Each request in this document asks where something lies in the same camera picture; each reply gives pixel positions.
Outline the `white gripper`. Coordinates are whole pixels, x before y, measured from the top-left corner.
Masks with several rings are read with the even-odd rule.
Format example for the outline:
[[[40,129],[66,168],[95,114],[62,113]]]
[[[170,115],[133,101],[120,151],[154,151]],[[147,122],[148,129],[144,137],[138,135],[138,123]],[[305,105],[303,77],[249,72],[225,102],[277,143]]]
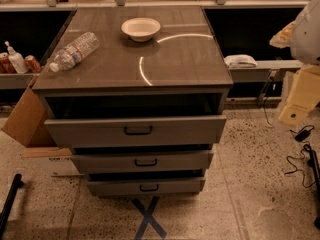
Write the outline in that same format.
[[[287,104],[279,106],[278,120],[295,126],[320,102],[320,66],[306,65],[293,76]]]

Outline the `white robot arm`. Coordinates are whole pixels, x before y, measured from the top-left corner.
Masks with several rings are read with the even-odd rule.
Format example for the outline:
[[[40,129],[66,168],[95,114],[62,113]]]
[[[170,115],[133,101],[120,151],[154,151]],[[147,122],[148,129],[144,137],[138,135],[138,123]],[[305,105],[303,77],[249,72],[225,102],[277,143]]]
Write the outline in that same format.
[[[278,117],[280,122],[295,126],[320,102],[320,0],[310,0],[269,44],[277,48],[289,47],[291,56],[303,63],[293,75]]]

